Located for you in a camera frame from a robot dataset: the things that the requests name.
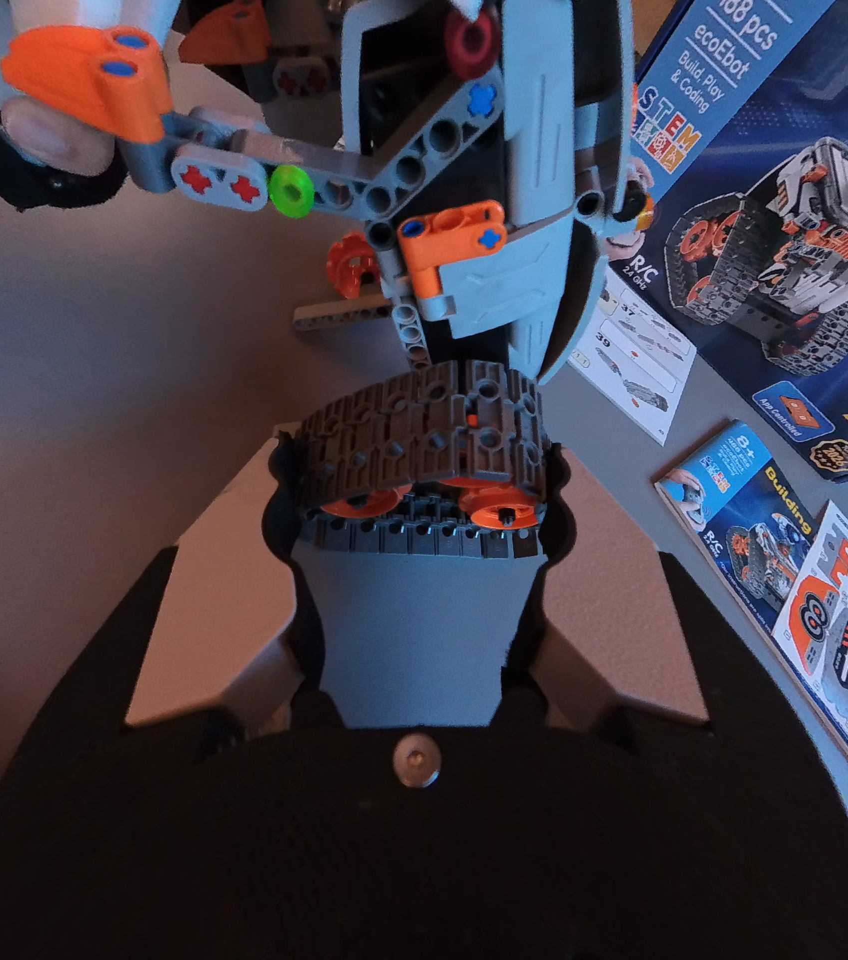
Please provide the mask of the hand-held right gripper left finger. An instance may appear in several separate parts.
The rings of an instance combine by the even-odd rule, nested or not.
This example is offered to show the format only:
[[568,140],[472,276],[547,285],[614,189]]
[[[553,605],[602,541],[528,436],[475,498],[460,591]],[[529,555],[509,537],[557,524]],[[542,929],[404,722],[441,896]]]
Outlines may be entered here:
[[275,435],[177,543],[126,723],[222,710],[243,728],[289,728],[319,685],[323,627],[292,558],[300,532],[290,435]]

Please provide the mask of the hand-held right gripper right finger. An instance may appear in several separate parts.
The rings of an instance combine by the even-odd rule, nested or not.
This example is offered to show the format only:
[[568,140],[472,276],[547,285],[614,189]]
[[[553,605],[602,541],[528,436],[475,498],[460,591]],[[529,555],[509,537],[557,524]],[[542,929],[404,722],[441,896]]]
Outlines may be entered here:
[[595,727],[627,707],[708,719],[653,541],[570,450],[547,459],[538,569],[502,684],[538,687],[547,722]]

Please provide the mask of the dark grey toy track belt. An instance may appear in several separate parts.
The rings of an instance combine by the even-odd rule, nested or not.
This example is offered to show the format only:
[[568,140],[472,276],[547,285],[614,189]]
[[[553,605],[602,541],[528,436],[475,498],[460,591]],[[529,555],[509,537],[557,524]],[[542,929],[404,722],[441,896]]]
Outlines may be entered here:
[[326,550],[466,559],[537,556],[546,454],[537,383],[449,361],[358,390],[296,439],[302,539]]

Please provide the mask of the grey orange block toy robot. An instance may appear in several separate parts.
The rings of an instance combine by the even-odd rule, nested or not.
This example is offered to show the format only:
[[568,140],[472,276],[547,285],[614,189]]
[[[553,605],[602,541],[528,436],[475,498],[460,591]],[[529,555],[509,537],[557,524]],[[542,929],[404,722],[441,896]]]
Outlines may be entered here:
[[262,119],[177,112],[165,42],[135,26],[15,30],[0,71],[112,134],[147,191],[362,222],[328,255],[337,311],[375,282],[409,373],[486,361],[538,389],[594,308],[603,239],[649,214],[631,39],[628,2],[207,8],[179,58],[240,71]]

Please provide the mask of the grey desk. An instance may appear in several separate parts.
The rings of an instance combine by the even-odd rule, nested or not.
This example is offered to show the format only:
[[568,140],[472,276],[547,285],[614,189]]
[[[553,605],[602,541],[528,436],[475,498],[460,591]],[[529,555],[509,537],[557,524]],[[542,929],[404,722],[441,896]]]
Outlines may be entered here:
[[[0,198],[0,774],[57,680],[158,550],[268,438],[404,368],[389,320],[294,334],[328,299],[345,223],[241,215],[126,186],[102,206],[18,213]],[[568,367],[553,436],[679,558],[781,685],[848,811],[848,762],[652,489],[725,419],[746,419],[808,507],[816,476],[700,359],[664,447]]]

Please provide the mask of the blue cover booklet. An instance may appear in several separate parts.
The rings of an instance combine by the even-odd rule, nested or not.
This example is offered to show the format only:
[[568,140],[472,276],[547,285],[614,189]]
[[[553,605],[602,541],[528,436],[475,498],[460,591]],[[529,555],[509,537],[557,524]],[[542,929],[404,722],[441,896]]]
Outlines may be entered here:
[[757,434],[733,420],[655,488],[771,637],[817,524]]

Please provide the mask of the open instruction booklet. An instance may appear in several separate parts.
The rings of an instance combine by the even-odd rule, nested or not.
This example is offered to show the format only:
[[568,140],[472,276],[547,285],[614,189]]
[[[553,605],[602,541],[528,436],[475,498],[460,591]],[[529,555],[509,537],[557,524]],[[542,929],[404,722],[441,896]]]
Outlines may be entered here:
[[695,354],[685,335],[607,269],[569,364],[662,446]]

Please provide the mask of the blue toy robot box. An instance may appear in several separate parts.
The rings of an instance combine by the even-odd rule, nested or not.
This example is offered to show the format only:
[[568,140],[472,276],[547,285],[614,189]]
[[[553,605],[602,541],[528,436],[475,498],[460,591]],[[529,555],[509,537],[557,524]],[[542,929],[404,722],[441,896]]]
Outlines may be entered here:
[[680,2],[639,68],[652,226],[617,266],[848,479],[848,1]]

